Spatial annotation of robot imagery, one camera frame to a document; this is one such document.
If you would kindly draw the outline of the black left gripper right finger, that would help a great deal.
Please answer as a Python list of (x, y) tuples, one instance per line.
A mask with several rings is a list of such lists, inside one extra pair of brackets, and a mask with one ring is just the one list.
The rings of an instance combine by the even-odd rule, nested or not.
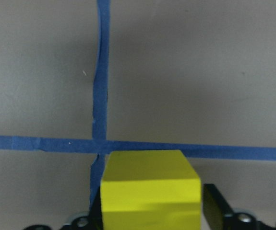
[(212, 230), (255, 230), (256, 218), (236, 212), (214, 184), (203, 185), (203, 214)]

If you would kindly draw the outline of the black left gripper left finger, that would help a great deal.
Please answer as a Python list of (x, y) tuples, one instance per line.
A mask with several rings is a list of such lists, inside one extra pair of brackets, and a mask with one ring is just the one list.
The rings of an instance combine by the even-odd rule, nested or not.
[(65, 221), (66, 230), (102, 230), (103, 221), (101, 213), (100, 192), (97, 194), (91, 204), (89, 211), (79, 212), (71, 215)]

